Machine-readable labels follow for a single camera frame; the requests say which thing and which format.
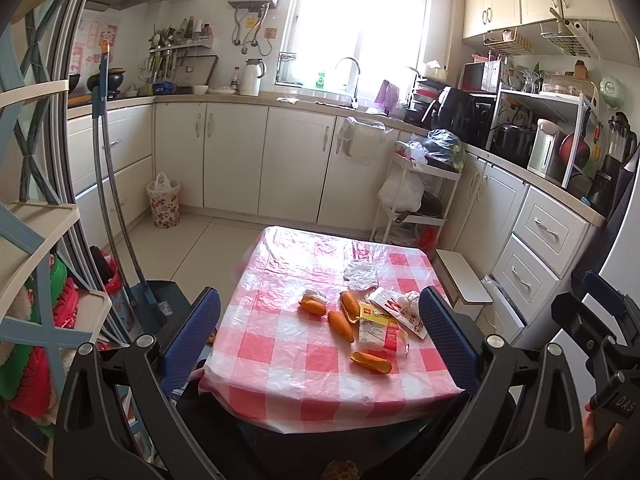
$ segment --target tile floor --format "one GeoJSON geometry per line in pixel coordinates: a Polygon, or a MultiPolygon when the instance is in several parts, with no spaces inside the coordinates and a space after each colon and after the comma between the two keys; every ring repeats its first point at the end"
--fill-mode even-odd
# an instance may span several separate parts
{"type": "MultiPolygon", "coordinates": [[[[130,238],[146,279],[176,282],[189,301],[212,286],[224,314],[236,288],[231,269],[262,229],[260,224],[183,213],[172,229],[156,228],[148,216],[130,231],[130,238]]],[[[117,247],[129,283],[138,283],[124,240],[117,247]]]]}

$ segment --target white thermos flask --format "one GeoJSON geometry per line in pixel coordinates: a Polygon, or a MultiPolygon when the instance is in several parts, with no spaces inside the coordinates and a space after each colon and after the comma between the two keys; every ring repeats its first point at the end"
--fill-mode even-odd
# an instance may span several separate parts
{"type": "Polygon", "coordinates": [[[258,97],[260,93],[260,79],[267,73],[267,67],[261,59],[248,59],[242,79],[240,80],[240,95],[258,97]]]}

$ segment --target red and white checkered tablecloth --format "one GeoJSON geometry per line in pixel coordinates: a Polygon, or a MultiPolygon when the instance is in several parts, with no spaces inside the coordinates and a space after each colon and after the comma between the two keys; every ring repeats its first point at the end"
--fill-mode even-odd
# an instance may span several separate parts
{"type": "Polygon", "coordinates": [[[380,286],[396,292],[435,285],[427,256],[393,247],[297,231],[265,229],[204,366],[201,391],[212,392],[233,414],[281,433],[313,433],[384,426],[428,413],[456,387],[427,336],[410,335],[405,358],[379,375],[354,364],[352,351],[326,316],[300,310],[306,288],[324,292],[338,310],[352,260],[376,264],[380,286]]]}

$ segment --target microwave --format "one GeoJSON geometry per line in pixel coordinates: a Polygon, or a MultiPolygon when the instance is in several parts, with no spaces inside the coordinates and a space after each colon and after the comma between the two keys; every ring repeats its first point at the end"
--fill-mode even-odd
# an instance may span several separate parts
{"type": "Polygon", "coordinates": [[[501,61],[468,63],[462,70],[463,92],[498,93],[501,82],[506,82],[506,67],[501,61]]]}

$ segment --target window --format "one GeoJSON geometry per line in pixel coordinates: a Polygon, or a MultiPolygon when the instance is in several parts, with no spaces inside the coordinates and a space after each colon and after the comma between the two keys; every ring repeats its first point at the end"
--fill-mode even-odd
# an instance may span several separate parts
{"type": "Polygon", "coordinates": [[[382,81],[400,87],[414,81],[406,67],[417,67],[422,51],[426,0],[298,0],[289,51],[298,55],[289,75],[314,88],[325,72],[324,89],[352,93],[356,69],[362,74],[358,98],[373,102],[382,81]]]}

